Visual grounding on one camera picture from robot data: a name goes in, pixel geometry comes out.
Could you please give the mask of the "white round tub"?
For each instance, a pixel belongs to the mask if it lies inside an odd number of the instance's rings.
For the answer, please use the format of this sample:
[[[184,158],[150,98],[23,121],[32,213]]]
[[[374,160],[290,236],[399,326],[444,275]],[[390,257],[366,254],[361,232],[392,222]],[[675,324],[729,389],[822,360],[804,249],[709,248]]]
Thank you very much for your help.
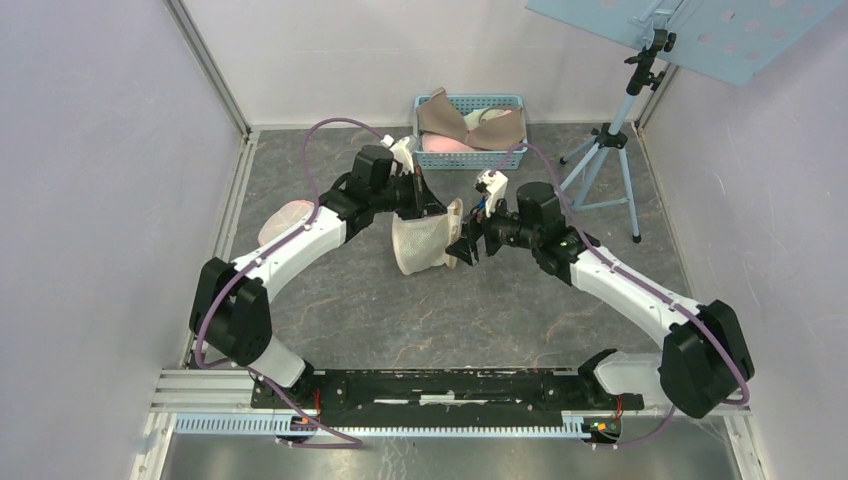
[[[454,199],[447,212],[427,218],[402,220],[397,214],[391,225],[392,247],[400,271],[412,275],[433,267],[456,267],[458,259],[446,249],[460,236],[463,201]]]

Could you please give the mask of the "beige padded bra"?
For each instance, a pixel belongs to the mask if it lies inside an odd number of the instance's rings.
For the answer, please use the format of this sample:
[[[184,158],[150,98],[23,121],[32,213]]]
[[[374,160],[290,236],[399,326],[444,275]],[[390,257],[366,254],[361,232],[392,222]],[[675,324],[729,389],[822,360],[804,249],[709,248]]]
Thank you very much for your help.
[[[429,152],[505,151],[527,136],[521,106],[492,105],[461,114],[443,88],[416,107],[416,118]]]

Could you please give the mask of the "white mesh laundry bag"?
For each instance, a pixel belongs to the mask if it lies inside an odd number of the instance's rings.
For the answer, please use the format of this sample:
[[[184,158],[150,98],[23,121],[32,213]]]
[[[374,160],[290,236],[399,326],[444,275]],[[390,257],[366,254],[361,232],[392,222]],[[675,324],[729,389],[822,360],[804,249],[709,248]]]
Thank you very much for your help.
[[[277,236],[307,218],[313,208],[313,203],[307,200],[293,200],[283,205],[263,224],[257,235],[258,245],[264,246],[271,243]]]

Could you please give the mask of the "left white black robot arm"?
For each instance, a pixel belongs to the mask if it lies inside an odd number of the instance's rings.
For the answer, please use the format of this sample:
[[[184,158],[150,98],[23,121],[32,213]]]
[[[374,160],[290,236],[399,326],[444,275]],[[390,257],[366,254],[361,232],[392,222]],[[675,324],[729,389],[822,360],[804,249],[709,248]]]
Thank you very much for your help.
[[[459,199],[439,201],[400,148],[367,145],[304,218],[233,261],[213,258],[203,265],[189,328],[226,360],[273,381],[288,406],[302,407],[313,397],[314,381],[308,362],[275,337],[275,296],[382,213],[393,216],[392,247],[403,274],[449,266],[445,249],[459,233],[461,209]]]

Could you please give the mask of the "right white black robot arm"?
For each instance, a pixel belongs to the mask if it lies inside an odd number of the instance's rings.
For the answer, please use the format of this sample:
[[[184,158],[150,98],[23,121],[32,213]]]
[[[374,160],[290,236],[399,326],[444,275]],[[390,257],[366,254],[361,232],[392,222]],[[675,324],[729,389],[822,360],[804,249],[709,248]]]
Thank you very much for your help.
[[[612,307],[661,349],[659,385],[678,410],[702,418],[721,404],[749,401],[755,374],[735,310],[679,295],[633,270],[600,242],[569,224],[553,185],[529,182],[504,198],[507,179],[485,171],[475,182],[481,201],[462,223],[447,254],[469,264],[503,247],[529,251],[550,276]]]

